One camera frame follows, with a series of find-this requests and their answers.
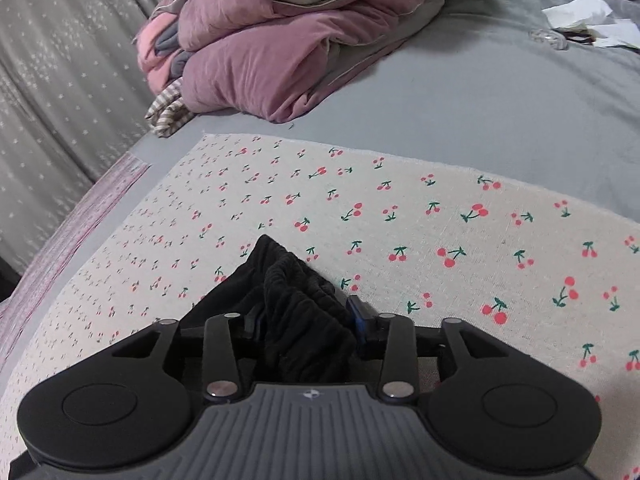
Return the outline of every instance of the silver screw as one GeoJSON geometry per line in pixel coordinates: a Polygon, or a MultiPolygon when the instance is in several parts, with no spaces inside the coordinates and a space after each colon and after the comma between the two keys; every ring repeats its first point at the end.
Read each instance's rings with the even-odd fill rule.
{"type": "Polygon", "coordinates": [[[207,385],[211,397],[229,397],[238,391],[238,385],[232,381],[215,381],[207,385]]]}
{"type": "Polygon", "coordinates": [[[393,399],[404,399],[414,394],[414,387],[404,381],[392,381],[382,386],[382,392],[393,399]]]}

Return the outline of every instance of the brown and white striped cloth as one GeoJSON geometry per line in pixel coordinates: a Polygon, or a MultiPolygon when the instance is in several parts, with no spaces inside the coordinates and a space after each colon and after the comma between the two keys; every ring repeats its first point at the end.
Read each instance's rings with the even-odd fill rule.
{"type": "Polygon", "coordinates": [[[184,105],[181,87],[180,77],[158,94],[146,112],[146,122],[158,137],[171,137],[196,116],[184,105]]]}

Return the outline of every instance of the red cherry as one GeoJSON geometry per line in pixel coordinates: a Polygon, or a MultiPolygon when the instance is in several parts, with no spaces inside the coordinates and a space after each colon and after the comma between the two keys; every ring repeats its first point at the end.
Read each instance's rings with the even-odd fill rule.
{"type": "Polygon", "coordinates": [[[504,325],[507,322],[507,315],[504,312],[498,312],[495,316],[494,316],[494,321],[498,324],[498,325],[504,325]]]}

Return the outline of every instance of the gray curtain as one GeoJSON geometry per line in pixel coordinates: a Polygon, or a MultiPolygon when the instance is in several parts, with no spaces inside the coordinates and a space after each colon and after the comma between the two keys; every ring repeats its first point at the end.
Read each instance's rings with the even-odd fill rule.
{"type": "Polygon", "coordinates": [[[0,0],[0,258],[22,273],[147,130],[131,44],[152,0],[0,0]]]}

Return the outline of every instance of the ribbed surface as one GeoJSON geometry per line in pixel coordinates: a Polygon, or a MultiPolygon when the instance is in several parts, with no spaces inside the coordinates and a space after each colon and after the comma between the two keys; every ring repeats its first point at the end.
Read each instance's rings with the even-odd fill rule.
{"type": "MultiPolygon", "coordinates": [[[[247,400],[205,411],[174,450],[129,472],[48,466],[24,480],[506,480],[440,449],[409,408],[364,386],[259,385],[247,400]]],[[[538,480],[588,480],[574,468],[538,480]]]]}

